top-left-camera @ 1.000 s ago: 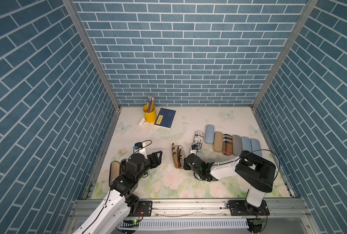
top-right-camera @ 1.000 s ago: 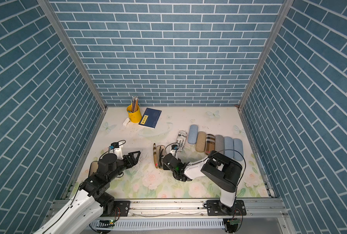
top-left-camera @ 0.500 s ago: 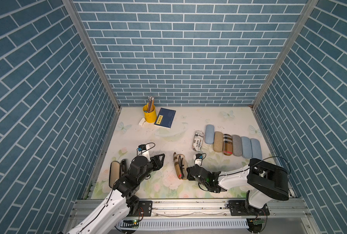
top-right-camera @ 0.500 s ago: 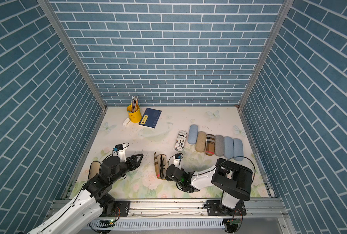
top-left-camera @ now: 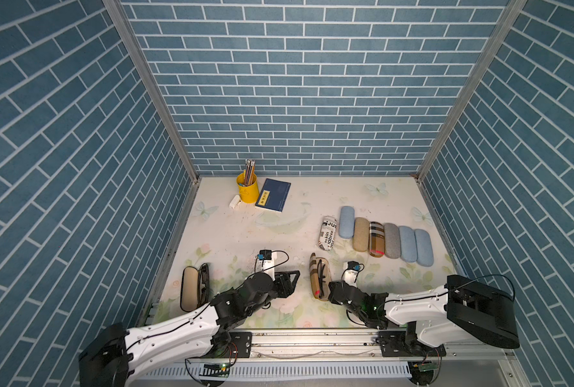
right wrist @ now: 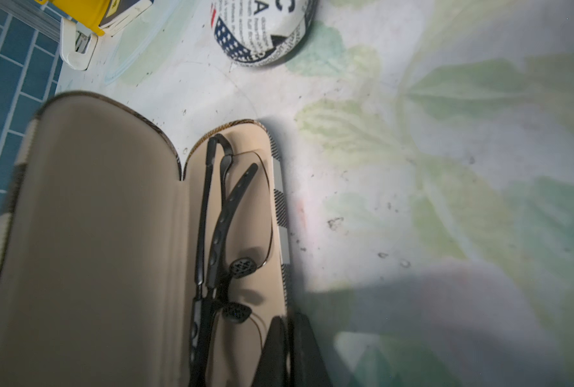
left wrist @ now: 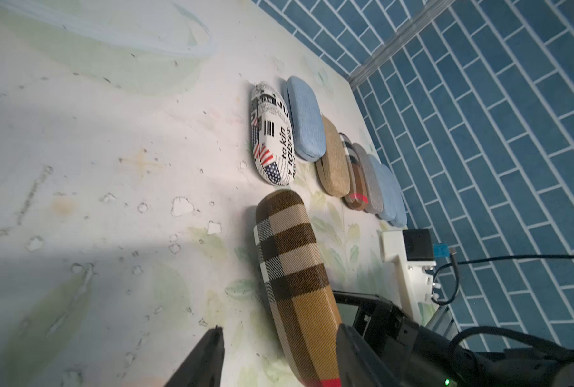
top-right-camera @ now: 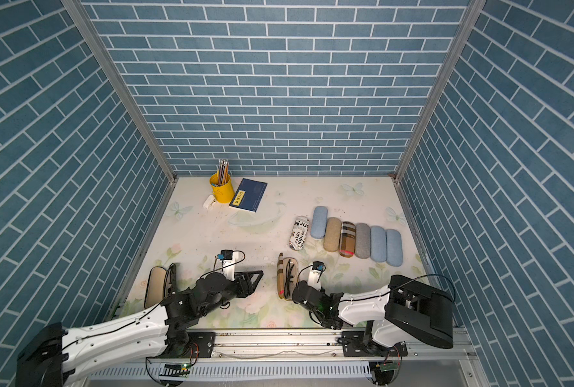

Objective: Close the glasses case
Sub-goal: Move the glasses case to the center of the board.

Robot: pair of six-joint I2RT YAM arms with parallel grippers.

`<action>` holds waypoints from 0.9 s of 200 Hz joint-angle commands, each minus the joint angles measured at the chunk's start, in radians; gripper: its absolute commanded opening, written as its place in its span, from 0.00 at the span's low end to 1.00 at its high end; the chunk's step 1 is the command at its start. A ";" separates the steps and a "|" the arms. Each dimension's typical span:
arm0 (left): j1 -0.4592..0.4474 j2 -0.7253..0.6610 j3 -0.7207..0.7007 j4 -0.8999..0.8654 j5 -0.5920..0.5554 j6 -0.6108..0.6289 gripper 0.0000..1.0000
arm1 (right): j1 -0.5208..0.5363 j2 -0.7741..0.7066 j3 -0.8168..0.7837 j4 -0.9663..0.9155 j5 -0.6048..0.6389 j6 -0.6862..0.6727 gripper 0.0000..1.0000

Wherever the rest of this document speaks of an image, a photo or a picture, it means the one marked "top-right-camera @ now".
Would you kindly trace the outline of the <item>blue case orange glasses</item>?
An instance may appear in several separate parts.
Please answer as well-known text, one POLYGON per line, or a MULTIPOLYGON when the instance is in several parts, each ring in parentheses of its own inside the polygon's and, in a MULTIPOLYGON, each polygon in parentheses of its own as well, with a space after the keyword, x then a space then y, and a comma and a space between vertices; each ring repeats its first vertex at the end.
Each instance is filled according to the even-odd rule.
POLYGON ((328 219, 328 209, 326 206, 317 206, 309 227, 310 236, 316 240, 322 240, 325 237, 328 219))

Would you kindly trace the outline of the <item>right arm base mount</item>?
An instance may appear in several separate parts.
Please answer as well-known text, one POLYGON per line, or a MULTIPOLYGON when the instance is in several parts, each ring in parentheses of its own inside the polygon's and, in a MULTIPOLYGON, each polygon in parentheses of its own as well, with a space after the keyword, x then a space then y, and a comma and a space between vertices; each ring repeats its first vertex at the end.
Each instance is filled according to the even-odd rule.
POLYGON ((361 331, 342 332, 342 335, 337 338, 337 343, 342 346, 345 357, 399 357, 409 354, 404 342, 387 348, 375 343, 371 334, 361 331))

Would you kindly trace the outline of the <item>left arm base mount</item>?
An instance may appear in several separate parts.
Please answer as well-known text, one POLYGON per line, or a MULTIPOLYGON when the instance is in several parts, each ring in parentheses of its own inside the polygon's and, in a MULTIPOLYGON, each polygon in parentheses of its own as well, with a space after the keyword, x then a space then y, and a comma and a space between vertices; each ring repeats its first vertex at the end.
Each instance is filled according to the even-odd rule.
POLYGON ((192 361, 211 358, 215 339, 215 332, 187 331, 183 339, 169 342, 167 348, 155 358, 184 358, 192 361))

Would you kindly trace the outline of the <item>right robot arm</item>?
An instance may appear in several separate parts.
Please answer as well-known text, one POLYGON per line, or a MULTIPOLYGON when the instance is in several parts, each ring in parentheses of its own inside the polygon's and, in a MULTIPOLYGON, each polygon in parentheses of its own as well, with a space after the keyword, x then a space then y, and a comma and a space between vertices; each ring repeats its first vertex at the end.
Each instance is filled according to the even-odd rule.
POLYGON ((451 295, 406 276, 394 275, 388 285, 357 294, 328 295, 301 281, 292 300, 325 328, 340 330, 346 324, 366 322, 372 329, 372 342, 385 348, 408 337, 435 348, 454 346, 451 295))

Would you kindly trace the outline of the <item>blue case yellow glasses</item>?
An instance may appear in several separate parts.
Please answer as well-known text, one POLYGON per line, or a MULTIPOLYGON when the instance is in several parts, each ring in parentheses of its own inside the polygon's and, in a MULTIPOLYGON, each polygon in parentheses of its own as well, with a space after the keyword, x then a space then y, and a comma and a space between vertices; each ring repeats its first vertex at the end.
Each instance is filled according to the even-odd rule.
POLYGON ((383 227, 371 227, 371 259, 377 263, 387 261, 387 234, 383 227))

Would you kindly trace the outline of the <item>plaid case red glasses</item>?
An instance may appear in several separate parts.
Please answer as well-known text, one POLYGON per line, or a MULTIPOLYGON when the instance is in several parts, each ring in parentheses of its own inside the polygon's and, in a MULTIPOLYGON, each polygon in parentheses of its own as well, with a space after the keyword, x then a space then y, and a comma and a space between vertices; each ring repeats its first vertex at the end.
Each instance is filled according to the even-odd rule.
POLYGON ((351 258, 355 254, 356 225, 351 222, 342 222, 339 239, 340 256, 351 258))

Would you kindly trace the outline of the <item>beige case striped glasses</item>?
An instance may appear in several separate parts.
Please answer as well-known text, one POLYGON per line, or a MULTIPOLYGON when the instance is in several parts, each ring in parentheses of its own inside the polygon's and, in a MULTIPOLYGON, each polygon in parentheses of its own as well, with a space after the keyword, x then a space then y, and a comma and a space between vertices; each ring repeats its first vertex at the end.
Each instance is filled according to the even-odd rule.
POLYGON ((309 219, 305 216, 296 217, 288 246, 294 251, 301 251, 304 248, 308 230, 309 219))

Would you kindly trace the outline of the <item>blue case white glasses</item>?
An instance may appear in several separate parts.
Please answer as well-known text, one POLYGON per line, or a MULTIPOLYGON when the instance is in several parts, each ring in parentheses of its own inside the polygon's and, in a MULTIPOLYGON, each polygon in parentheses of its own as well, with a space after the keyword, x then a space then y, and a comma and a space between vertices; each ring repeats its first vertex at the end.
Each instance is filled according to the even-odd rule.
POLYGON ((404 261, 401 233, 396 229, 386 230, 387 264, 401 267, 404 261))

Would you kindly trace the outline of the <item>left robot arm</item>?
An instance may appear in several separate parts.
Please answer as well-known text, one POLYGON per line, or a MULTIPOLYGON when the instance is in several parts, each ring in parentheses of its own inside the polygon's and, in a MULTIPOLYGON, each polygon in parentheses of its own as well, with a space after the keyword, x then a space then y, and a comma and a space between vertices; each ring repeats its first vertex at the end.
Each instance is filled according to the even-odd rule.
POLYGON ((263 275, 261 270, 236 272, 229 280, 210 273, 194 288, 124 318, 69 330, 58 322, 44 327, 18 355, 16 384, 64 386, 112 365, 184 346, 189 327, 232 299, 253 294, 263 275))

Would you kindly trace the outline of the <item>beige case purple glasses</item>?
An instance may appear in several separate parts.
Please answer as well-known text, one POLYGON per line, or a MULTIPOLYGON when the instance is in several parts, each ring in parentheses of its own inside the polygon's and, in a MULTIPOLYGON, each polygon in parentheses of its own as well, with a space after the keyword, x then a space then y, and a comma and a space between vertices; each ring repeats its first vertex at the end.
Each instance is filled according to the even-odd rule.
POLYGON ((342 224, 342 221, 338 218, 331 217, 327 219, 323 248, 329 253, 335 253, 339 250, 342 224))

